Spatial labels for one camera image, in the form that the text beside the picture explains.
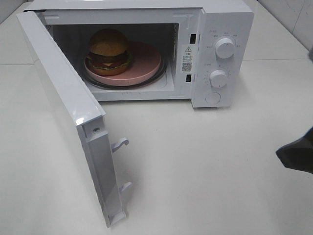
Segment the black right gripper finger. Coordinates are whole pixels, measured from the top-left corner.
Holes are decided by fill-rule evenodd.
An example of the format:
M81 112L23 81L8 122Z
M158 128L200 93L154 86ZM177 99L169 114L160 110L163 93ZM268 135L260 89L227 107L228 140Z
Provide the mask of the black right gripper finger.
M313 172L313 128L303 137L280 147L276 155L284 167Z

